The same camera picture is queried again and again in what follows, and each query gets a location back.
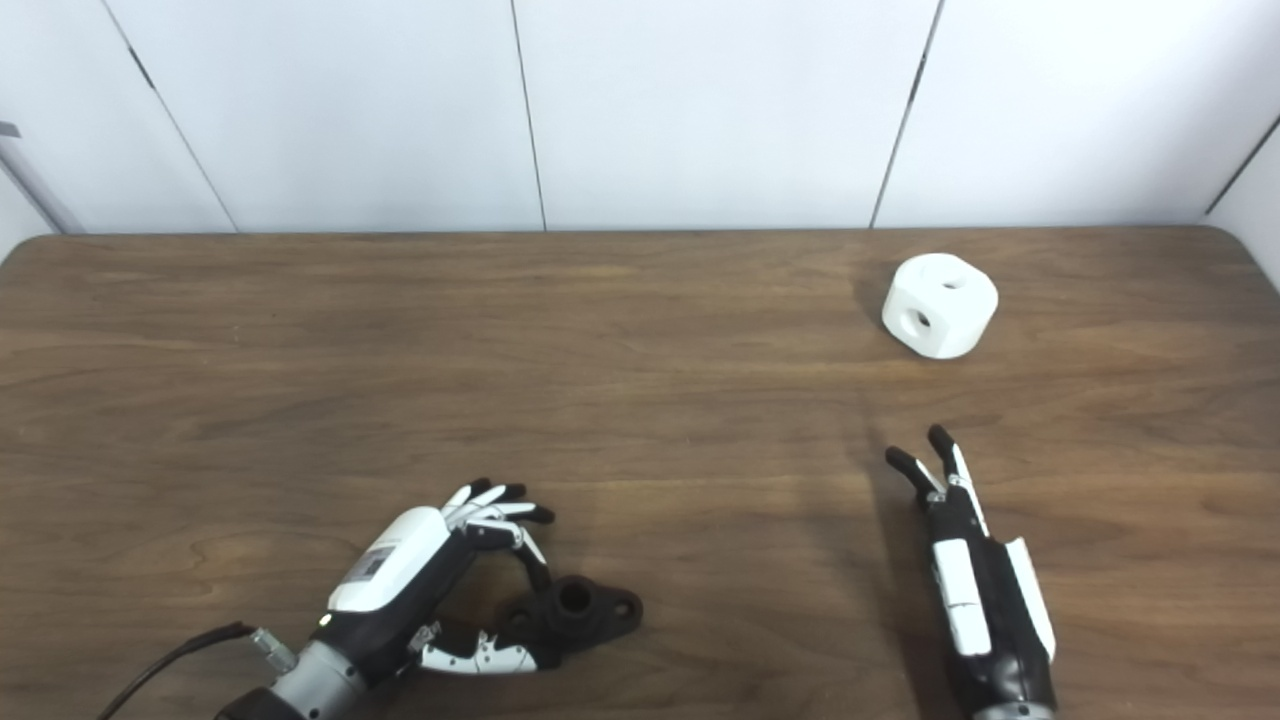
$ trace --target label on robotic hand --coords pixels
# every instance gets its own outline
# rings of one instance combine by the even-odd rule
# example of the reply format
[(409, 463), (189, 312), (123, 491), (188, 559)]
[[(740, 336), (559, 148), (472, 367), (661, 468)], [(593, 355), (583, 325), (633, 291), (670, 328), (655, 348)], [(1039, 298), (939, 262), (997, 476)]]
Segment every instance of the label on robotic hand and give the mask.
[(378, 570), (387, 562), (387, 557), (396, 550), (394, 544), (370, 548), (360, 556), (360, 560), (347, 571), (347, 577), (339, 584), (365, 583), (378, 574)]

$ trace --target hole in black part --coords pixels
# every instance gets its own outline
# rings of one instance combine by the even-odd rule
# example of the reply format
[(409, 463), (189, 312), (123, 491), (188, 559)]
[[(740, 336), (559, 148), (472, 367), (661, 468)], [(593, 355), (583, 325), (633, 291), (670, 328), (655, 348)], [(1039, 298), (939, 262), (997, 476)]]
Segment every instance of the hole in black part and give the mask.
[(591, 607), (591, 591), (579, 583), (568, 583), (561, 588), (561, 610), (570, 615), (581, 615)]

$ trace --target black plastic part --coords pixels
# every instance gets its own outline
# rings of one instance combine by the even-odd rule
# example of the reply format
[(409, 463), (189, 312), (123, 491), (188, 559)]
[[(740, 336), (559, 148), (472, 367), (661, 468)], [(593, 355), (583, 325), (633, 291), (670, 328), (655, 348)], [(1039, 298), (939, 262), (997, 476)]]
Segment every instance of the black plastic part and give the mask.
[(539, 525), (550, 525), (556, 521), (556, 512), (543, 507), (541, 505), (535, 505), (532, 510), (527, 512), (515, 512), (507, 515), (508, 520), (529, 520), (530, 523), (538, 523)]
[(617, 639), (643, 616), (636, 593), (567, 575), (498, 609), (498, 647), (522, 644), (539, 669), (556, 667), (559, 655)]
[(466, 537), (467, 544), (470, 544), (472, 550), (479, 550), (481, 552), (508, 550), (511, 548), (511, 543), (516, 541), (516, 536), (507, 530), (495, 530), (481, 525), (467, 525), (466, 529), (462, 530), (462, 534)]
[(946, 428), (937, 424), (931, 425), (929, 445), (933, 446), (933, 451), (942, 459), (942, 471), (946, 473), (947, 478), (960, 471), (960, 466), (956, 464), (956, 441)]
[(467, 487), (471, 488), (471, 495), (467, 497), (467, 500), (472, 500), (475, 498), (475, 496), (486, 492), (489, 488), (492, 488), (493, 480), (490, 480), (489, 478), (476, 478), (470, 483), (467, 483)]
[(372, 689), (412, 661), (408, 643), (413, 633), (428, 623), (475, 555), (466, 537), (451, 534), (390, 602), (371, 612), (332, 612), (329, 623), (311, 639), (340, 652)]
[(188, 639), (180, 646), (170, 650), (169, 652), (164, 653), (164, 656), (161, 656), (160, 660), (156, 660), (150, 666), (147, 666), (147, 669), (143, 670), (137, 678), (134, 678), (132, 683), (125, 685), (123, 691), (120, 691), (114, 698), (111, 698), (111, 702), (109, 702), (106, 707), (102, 708), (102, 712), (97, 714), (97, 720), (110, 720), (110, 717), (113, 717), (116, 712), (119, 712), (120, 707), (123, 707), (124, 703), (128, 702), (131, 697), (133, 697), (133, 693), (138, 692), (138, 689), (142, 685), (145, 685), (147, 680), (155, 678), (161, 670), (168, 667), (172, 662), (174, 662), (179, 657), (191, 655), (192, 652), (204, 650), (209, 646), (214, 646), (227, 641), (233, 641), (236, 638), (243, 638), (246, 635), (252, 634), (256, 629), (257, 628), (252, 625), (246, 625), (244, 623), (232, 623), (229, 625), (223, 625), (220, 628), (214, 628), (212, 630), (200, 633), (198, 635)]
[(233, 700), (214, 720), (305, 720), (297, 710), (266, 688), (255, 688)]
[(915, 456), (901, 447), (890, 446), (890, 448), (884, 451), (884, 461), (888, 462), (890, 468), (902, 473), (902, 475), (911, 483), (911, 487), (915, 488), (915, 503), (919, 505), (922, 510), (928, 507), (929, 495), (937, 492), (938, 488), (934, 487), (934, 484), (929, 482), (929, 478), (924, 475), (924, 471), (920, 470), (920, 465), (915, 460)]
[(973, 498), (963, 487), (951, 486), (946, 501), (931, 503), (925, 516), (931, 543), (963, 539), (969, 547), (991, 633), (987, 655), (965, 657), (950, 646), (948, 675), (965, 716), (1010, 702), (1056, 710), (1048, 652), (1036, 633), (1007, 548), (983, 534)]
[(552, 571), (527, 544), (517, 550), (515, 555), (525, 566), (525, 574), (529, 575), (529, 587), (534, 588), (534, 591), (540, 591), (552, 584)]
[(525, 488), (522, 483), (509, 483), (507, 484), (507, 489), (502, 492), (502, 497), (498, 498), (498, 502), (511, 502), (512, 500), (520, 500), (521, 497), (525, 497), (525, 495), (529, 491), (527, 488)]

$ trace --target robotic finger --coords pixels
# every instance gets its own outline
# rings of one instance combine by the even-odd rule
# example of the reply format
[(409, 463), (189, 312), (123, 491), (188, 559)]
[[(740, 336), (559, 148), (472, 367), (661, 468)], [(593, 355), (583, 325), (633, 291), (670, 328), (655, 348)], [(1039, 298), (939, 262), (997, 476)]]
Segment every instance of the robotic finger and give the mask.
[(570, 575), (498, 609), (498, 632), (436, 619), (415, 637), (419, 666), (461, 675), (507, 675), (559, 667), (564, 655), (640, 626), (640, 598)]
[(440, 506), (440, 514), (448, 518), (451, 512), (461, 507), (463, 503), (466, 503), (466, 501), (471, 500), (472, 497), (476, 497), (483, 492), (486, 492), (492, 487), (493, 487), (493, 480), (490, 480), (489, 478), (479, 478), (471, 480), (470, 483), (460, 487), (457, 492), (454, 492), (449, 497), (449, 500), (444, 501), (444, 505)]
[(509, 520), (471, 520), (466, 524), (466, 538), (480, 551), (509, 550), (525, 566), (529, 584), (541, 589), (552, 584), (547, 557), (530, 537), (529, 530)]
[(933, 477), (933, 473), (929, 471), (924, 462), (920, 462), (914, 455), (901, 447), (892, 446), (886, 450), (884, 461), (899, 473), (902, 473), (908, 482), (911, 483), (911, 487), (915, 488), (915, 500), (920, 503), (922, 509), (928, 507), (932, 496), (946, 495), (946, 486)]
[(498, 502), (480, 509), (468, 520), (527, 520), (548, 525), (556, 521), (556, 514), (532, 502)]

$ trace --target white robotic finger segment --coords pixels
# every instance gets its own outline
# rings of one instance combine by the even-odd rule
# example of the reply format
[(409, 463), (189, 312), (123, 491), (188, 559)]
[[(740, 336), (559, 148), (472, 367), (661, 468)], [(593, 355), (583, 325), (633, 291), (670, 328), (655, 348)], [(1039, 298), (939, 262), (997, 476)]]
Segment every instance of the white robotic finger segment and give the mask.
[(951, 457), (956, 461), (956, 474), (961, 478), (972, 478), (969, 474), (969, 464), (964, 461), (964, 452), (960, 452), (960, 446), (951, 443)]
[(538, 662), (524, 646), (517, 644), (498, 650), (495, 641), (497, 638), (490, 639), (485, 633), (480, 633), (475, 655), (471, 657), (457, 657), (433, 646), (426, 646), (422, 648), (419, 665), (424, 670), (454, 675), (511, 675), (538, 670)]
[(504, 492), (507, 492), (507, 486), (494, 486), (486, 489), (485, 492), (475, 496), (474, 498), (468, 500), (465, 505), (462, 505), (462, 507), (458, 507), (457, 510), (449, 512), (448, 516), (445, 516), (445, 520), (449, 521), (451, 528), (456, 528), (462, 523), (465, 523), (467, 518), (471, 518), (472, 515), (479, 512), (483, 507), (490, 505), (493, 501), (502, 497), (502, 493)]
[(520, 528), (520, 534), (525, 547), (527, 547), (529, 551), (534, 553), (534, 557), (536, 557), (539, 562), (547, 565), (547, 557), (543, 555), (543, 551), (538, 548), (538, 543), (534, 542), (534, 538), (529, 534), (529, 530)]
[(929, 471), (929, 469), (924, 465), (924, 462), (916, 460), (915, 466), (920, 469), (920, 473), (924, 473), (924, 477), (929, 480), (929, 484), (932, 484), (937, 492), (942, 495), (947, 493), (946, 486), (943, 486), (941, 482), (938, 482), (937, 478), (933, 477), (933, 473)]
[(1009, 551), (1009, 562), (1014, 566), (1014, 577), (1018, 578), (1018, 587), (1023, 591), (1023, 602), (1027, 603), (1027, 614), (1032, 616), (1032, 625), (1039, 635), (1044, 652), (1050, 661), (1057, 651), (1057, 638), (1053, 637), (1053, 623), (1048, 619), (1048, 609), (1044, 606), (1044, 596), (1039, 589), (1039, 580), (1036, 578), (1036, 566), (1032, 565), (1032, 556), (1027, 551), (1027, 541), (1018, 538), (1005, 543)]
[(499, 502), (497, 505), (489, 506), (492, 510), (497, 510), (500, 518), (508, 518), (511, 515), (521, 515), (524, 512), (532, 512), (538, 510), (536, 502)]
[(964, 656), (991, 652), (991, 632), (973, 574), (969, 544), (960, 538), (933, 543), (933, 564), (956, 651)]
[(460, 487), (457, 492), (454, 492), (453, 496), (440, 506), (440, 514), (448, 518), (449, 514), (462, 506), (468, 497), (471, 497), (471, 486), (466, 484)]
[(947, 609), (947, 623), (951, 625), (951, 639), (956, 652), (965, 657), (991, 652), (991, 634), (987, 630), (987, 618), (977, 605), (957, 605)]
[(470, 524), (475, 520), (506, 520), (509, 516), (532, 512), (534, 510), (538, 510), (538, 505), (532, 502), (499, 502), (476, 510), (466, 518), (466, 521)]

